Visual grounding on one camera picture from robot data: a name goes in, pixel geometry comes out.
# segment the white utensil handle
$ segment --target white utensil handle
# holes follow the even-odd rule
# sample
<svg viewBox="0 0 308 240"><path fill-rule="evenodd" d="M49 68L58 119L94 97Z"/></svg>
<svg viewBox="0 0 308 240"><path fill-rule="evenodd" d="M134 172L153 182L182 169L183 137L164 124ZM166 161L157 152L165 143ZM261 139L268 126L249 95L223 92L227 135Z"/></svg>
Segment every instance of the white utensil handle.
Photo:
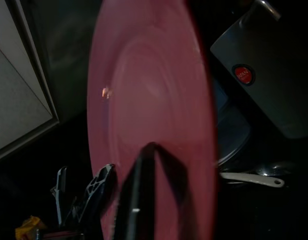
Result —
<svg viewBox="0 0 308 240"><path fill-rule="evenodd" d="M224 179L237 180L243 182L250 182L254 184L266 185L273 188L281 188L284 186L282 179L270 176L260 176L256 174L248 173L236 173L236 172L221 172L220 176Z"/></svg>

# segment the plate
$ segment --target plate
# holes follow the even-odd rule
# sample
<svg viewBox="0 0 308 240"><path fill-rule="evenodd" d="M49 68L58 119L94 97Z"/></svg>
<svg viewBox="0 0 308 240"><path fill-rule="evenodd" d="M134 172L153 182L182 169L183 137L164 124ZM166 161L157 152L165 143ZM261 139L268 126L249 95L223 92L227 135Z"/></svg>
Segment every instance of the plate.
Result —
<svg viewBox="0 0 308 240"><path fill-rule="evenodd" d="M216 203L216 110L194 24L182 0L105 0L88 70L93 173L115 164L118 189L139 151L157 142L187 168L194 211L179 212L157 166L155 239L179 239L182 218L212 239ZM118 195L101 217L111 238Z"/></svg>

